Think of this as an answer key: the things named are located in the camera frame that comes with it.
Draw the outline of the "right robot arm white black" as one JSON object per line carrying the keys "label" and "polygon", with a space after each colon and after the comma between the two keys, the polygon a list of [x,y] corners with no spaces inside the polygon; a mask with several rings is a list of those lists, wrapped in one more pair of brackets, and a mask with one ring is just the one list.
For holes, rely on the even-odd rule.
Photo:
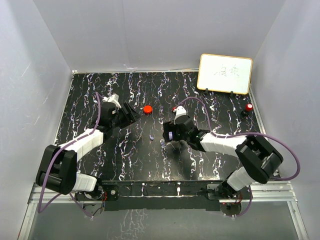
{"label": "right robot arm white black", "polygon": [[237,157],[242,167],[233,171],[207,194],[233,199],[254,182],[266,184],[283,163],[283,156],[263,136],[249,134],[239,137],[217,137],[209,130],[198,129],[187,115],[163,124],[164,141],[185,141],[193,150],[215,152]]}

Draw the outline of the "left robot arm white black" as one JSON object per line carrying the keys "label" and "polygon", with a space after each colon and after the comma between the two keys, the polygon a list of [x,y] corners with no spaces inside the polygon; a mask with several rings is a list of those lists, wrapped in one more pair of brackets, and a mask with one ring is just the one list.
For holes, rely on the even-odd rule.
{"label": "left robot arm white black", "polygon": [[86,192],[91,199],[99,199],[104,188],[98,184],[97,177],[78,172],[78,161],[110,138],[115,128],[126,128],[140,117],[127,102],[122,105],[101,103],[92,128],[74,140],[45,148],[35,183],[62,195]]}

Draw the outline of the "red earbud charging case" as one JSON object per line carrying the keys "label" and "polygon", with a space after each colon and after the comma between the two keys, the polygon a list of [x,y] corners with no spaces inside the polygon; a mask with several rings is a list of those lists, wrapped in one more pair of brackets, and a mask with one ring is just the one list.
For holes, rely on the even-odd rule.
{"label": "red earbud charging case", "polygon": [[146,115],[149,115],[153,112],[153,108],[151,105],[146,105],[144,106],[143,108],[143,112],[146,114]]}

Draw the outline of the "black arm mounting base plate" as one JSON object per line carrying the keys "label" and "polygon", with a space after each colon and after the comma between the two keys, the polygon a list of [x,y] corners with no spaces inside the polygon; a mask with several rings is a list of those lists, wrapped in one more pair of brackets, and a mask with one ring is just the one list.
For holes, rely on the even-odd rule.
{"label": "black arm mounting base plate", "polygon": [[239,192],[224,193],[220,180],[110,181],[103,180],[93,192],[76,193],[76,200],[97,203],[105,211],[206,209],[219,211],[223,203],[235,204],[236,211],[250,199],[244,187]]}

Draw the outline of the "purple round earbud case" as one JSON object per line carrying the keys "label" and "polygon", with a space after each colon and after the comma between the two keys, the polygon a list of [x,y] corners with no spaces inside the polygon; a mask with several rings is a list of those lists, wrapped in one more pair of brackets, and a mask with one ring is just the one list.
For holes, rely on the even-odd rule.
{"label": "purple round earbud case", "polygon": [[168,139],[169,139],[169,141],[172,141],[172,140],[173,140],[173,132],[172,132],[172,131],[170,131],[170,132],[168,133]]}

